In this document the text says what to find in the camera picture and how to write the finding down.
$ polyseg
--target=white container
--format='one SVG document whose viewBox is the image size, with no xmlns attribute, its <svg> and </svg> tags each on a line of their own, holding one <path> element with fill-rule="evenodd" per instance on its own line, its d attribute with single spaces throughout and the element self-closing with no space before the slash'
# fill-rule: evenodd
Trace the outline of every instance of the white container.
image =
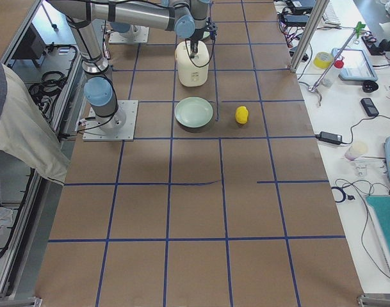
<svg viewBox="0 0 390 307">
<path fill-rule="evenodd" d="M 363 143 L 361 141 L 353 142 L 350 146 L 350 148 L 346 151 L 344 156 L 350 160 L 353 161 L 354 159 L 360 157 L 361 155 L 366 154 L 368 151 L 368 146 L 366 143 Z"/>
<path fill-rule="evenodd" d="M 330 88 L 334 81 L 338 79 L 338 76 L 341 70 L 344 67 L 344 63 L 342 60 L 338 59 L 334 62 L 333 67 L 326 73 L 321 83 L 326 87 Z"/>
<path fill-rule="evenodd" d="M 187 48 L 185 42 L 181 42 L 175 50 L 179 80 L 185 86 L 200 86 L 207 80 L 209 64 L 206 65 L 206 63 L 209 61 L 209 51 L 205 43 L 199 41 L 198 53 L 191 59 L 188 55 L 190 54 L 190 41 L 187 43 Z"/>
</svg>

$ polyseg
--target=yellow toy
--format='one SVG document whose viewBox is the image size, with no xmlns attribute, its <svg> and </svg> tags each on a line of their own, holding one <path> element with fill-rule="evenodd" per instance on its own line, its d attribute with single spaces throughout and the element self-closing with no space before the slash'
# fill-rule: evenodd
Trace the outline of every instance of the yellow toy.
<svg viewBox="0 0 390 307">
<path fill-rule="evenodd" d="M 234 114 L 234 118 L 238 123 L 244 125 L 247 123 L 248 109 L 245 106 L 238 107 L 236 109 L 236 113 Z"/>
</svg>

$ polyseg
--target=yellow tape roll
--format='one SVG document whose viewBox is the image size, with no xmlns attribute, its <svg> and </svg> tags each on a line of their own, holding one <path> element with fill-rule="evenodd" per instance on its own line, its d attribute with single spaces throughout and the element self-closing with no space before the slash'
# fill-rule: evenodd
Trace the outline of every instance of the yellow tape roll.
<svg viewBox="0 0 390 307">
<path fill-rule="evenodd" d="M 314 58 L 314 65 L 316 65 L 318 68 L 326 69 L 330 66 L 330 64 L 333 62 L 333 56 L 327 52 L 319 52 L 316 54 L 316 57 Z"/>
</svg>

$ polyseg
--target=yellow object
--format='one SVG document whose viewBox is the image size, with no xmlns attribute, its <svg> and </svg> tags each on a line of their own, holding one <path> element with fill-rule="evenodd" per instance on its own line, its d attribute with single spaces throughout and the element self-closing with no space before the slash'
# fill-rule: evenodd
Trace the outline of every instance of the yellow object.
<svg viewBox="0 0 390 307">
<path fill-rule="evenodd" d="M 247 123 L 248 109 L 245 106 L 238 107 L 236 109 L 236 113 L 234 114 L 234 118 L 240 124 Z"/>
<path fill-rule="evenodd" d="M 319 52 L 313 60 L 313 64 L 318 68 L 326 69 L 333 62 L 333 56 L 327 52 Z"/>
</svg>

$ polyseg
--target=white keyboard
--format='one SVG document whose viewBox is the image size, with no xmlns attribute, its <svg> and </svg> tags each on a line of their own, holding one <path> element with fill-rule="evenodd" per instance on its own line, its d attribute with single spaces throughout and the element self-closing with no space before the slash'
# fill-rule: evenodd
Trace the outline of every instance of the white keyboard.
<svg viewBox="0 0 390 307">
<path fill-rule="evenodd" d="M 322 21 L 326 26 L 339 26 L 341 24 L 331 2 L 328 3 L 324 11 Z"/>
</svg>

